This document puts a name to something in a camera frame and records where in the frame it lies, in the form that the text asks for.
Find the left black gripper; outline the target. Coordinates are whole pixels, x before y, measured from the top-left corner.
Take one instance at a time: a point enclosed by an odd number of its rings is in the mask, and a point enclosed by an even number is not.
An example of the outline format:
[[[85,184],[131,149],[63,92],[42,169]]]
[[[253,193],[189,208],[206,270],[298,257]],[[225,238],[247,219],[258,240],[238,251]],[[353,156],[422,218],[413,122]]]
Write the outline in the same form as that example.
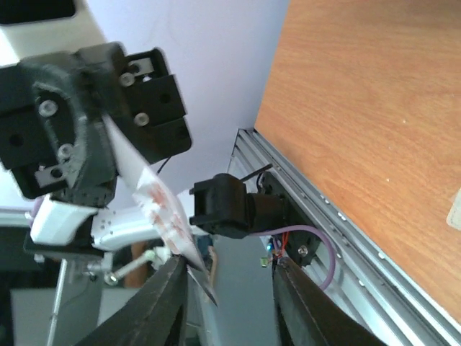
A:
[[[150,164],[190,149],[176,79],[159,49],[118,43],[32,56],[1,70],[1,163],[24,197],[107,205],[117,168],[108,115]]]

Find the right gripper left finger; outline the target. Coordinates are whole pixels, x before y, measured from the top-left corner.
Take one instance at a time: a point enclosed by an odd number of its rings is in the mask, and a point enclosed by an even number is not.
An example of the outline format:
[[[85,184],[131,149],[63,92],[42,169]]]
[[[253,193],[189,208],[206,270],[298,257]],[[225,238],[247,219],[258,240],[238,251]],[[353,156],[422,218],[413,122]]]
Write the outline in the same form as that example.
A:
[[[173,256],[117,313],[78,345],[184,345],[187,306],[187,263],[182,256]]]

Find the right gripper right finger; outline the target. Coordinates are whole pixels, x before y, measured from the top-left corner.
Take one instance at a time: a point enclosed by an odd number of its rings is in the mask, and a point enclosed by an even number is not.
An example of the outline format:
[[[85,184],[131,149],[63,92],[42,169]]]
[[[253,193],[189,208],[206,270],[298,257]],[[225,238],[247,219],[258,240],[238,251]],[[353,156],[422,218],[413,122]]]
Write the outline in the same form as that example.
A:
[[[384,345],[290,258],[272,266],[272,283],[279,345]]]

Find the translucent grey card holder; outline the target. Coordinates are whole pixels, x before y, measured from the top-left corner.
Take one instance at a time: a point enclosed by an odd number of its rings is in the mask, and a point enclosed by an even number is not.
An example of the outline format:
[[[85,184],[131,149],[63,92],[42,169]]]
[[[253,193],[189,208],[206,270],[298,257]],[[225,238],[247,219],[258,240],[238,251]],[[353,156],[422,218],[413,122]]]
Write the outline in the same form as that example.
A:
[[[452,204],[446,217],[446,223],[449,227],[461,230],[461,189],[459,189],[451,200]]]

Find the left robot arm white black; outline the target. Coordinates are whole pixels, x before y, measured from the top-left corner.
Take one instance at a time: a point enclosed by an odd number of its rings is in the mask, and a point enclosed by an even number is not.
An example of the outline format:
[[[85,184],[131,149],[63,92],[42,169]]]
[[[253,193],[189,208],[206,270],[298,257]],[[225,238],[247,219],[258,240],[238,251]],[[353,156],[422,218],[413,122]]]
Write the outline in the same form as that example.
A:
[[[287,201],[221,172],[256,117],[281,1],[3,1],[1,165],[38,205],[24,244],[100,258],[280,227]]]

